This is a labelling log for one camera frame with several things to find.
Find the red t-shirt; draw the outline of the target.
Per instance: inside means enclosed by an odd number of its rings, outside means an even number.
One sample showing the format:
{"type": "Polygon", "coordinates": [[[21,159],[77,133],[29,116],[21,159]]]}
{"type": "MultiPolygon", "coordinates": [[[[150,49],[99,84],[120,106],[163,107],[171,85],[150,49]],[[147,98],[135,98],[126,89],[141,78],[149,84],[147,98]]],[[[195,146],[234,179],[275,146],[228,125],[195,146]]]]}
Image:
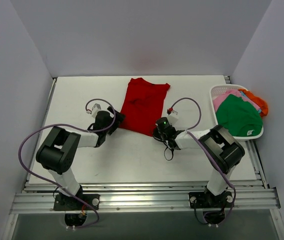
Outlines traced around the red t-shirt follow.
{"type": "Polygon", "coordinates": [[[154,84],[142,77],[132,78],[127,85],[120,111],[125,119],[119,127],[151,137],[156,120],[162,116],[164,100],[170,87],[168,83],[154,84]]]}

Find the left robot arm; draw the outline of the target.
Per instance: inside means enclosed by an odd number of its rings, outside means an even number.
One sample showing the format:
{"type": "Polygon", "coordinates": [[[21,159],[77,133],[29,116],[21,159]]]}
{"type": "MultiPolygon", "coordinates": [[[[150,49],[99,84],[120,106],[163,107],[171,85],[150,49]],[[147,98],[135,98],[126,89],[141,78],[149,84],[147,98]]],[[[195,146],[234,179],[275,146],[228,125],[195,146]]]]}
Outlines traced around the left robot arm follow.
{"type": "Polygon", "coordinates": [[[58,191],[65,197],[65,204],[72,210],[79,209],[83,203],[82,186],[77,182],[71,169],[77,149],[100,147],[107,135],[112,135],[126,118],[111,106],[107,110],[102,110],[97,103],[87,112],[94,122],[86,131],[70,132],[54,126],[35,156],[36,161],[48,170],[59,184],[58,191]]]}

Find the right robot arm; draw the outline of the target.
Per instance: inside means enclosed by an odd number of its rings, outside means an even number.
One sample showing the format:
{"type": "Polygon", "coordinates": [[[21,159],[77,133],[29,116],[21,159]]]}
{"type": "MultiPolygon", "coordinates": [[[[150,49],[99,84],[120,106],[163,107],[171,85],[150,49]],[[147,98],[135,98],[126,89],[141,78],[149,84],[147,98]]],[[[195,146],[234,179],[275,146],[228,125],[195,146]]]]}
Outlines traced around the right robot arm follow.
{"type": "Polygon", "coordinates": [[[164,143],[171,152],[200,148],[214,170],[206,185],[205,203],[216,206],[222,193],[230,186],[230,177],[245,155],[243,146],[221,125],[203,131],[176,130],[167,117],[155,122],[153,137],[164,143]]]}

